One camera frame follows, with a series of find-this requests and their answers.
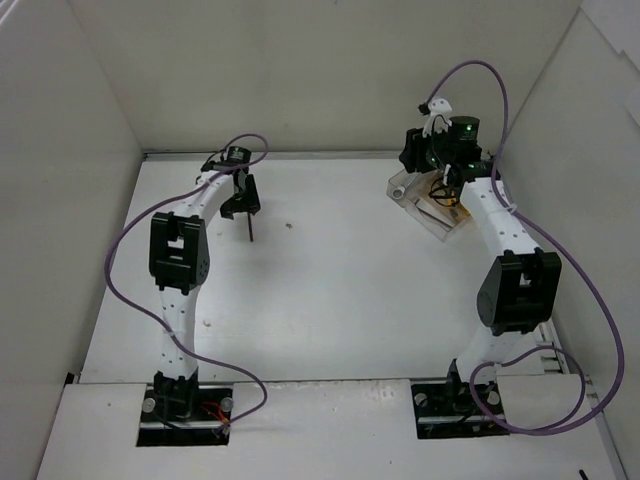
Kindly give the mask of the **yellow needle nose pliers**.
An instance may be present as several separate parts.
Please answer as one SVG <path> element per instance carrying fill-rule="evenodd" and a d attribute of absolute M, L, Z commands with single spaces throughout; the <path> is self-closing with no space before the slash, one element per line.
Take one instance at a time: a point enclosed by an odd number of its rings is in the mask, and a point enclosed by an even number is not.
<path fill-rule="evenodd" d="M 456 222 L 463 222 L 470 218 L 469 211 L 456 199 L 439 199 L 437 203 L 442 206 L 448 215 Z"/>

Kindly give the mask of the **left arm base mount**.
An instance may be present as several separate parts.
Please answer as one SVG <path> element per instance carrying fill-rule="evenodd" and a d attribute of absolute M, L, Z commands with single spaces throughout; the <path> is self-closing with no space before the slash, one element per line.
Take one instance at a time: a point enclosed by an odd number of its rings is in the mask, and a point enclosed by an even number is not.
<path fill-rule="evenodd" d="M 222 447 L 229 444 L 233 388 L 195 379 L 148 385 L 141 404 L 138 447 Z"/>

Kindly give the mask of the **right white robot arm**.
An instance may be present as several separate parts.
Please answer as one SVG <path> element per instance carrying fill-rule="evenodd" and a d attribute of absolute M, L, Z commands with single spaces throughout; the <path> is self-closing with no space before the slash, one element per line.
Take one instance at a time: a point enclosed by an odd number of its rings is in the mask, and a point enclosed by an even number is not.
<path fill-rule="evenodd" d="M 476 295 L 480 320 L 474 337 L 451 361 L 442 388 L 445 405 L 464 412 L 479 397 L 476 385 L 496 371 L 521 338 L 551 317 L 562 262 L 544 251 L 516 219 L 494 156 L 477 143 L 479 120 L 431 112 L 411 129 L 399 156 L 404 169 L 387 195 L 422 227 L 444 241 L 472 221 L 491 256 Z"/>

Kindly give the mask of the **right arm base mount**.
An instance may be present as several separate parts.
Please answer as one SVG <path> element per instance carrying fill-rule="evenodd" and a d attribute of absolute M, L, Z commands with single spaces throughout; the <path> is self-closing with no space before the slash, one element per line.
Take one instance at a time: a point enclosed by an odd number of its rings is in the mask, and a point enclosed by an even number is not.
<path fill-rule="evenodd" d="M 509 431 L 486 416 L 462 382 L 454 361 L 444 379 L 411 383 L 419 440 L 507 436 Z"/>

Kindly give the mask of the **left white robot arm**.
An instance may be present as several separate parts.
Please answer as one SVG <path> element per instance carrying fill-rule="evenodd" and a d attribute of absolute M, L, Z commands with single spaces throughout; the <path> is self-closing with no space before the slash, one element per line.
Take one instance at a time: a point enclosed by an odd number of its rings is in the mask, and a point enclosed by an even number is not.
<path fill-rule="evenodd" d="M 198 363 L 183 349 L 195 350 L 197 297 L 211 267 L 207 226 L 217 215 L 231 219 L 260 210 L 247 166 L 251 159 L 252 152 L 237 145 L 218 161 L 209 158 L 196 179 L 199 192 L 151 220 L 149 271 L 160 292 L 162 320 L 170 327 L 153 388 L 165 394 L 164 408 L 180 420 L 191 418 L 200 406 Z"/>

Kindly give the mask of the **large silver ratchet wrench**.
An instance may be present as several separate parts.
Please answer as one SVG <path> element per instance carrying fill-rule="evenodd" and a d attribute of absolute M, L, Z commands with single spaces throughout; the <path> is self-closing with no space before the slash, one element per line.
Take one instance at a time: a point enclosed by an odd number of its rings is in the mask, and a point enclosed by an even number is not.
<path fill-rule="evenodd" d="M 391 192 L 392 198 L 394 200 L 401 200 L 414 180 L 414 177 L 407 177 L 401 184 L 398 184 Z"/>

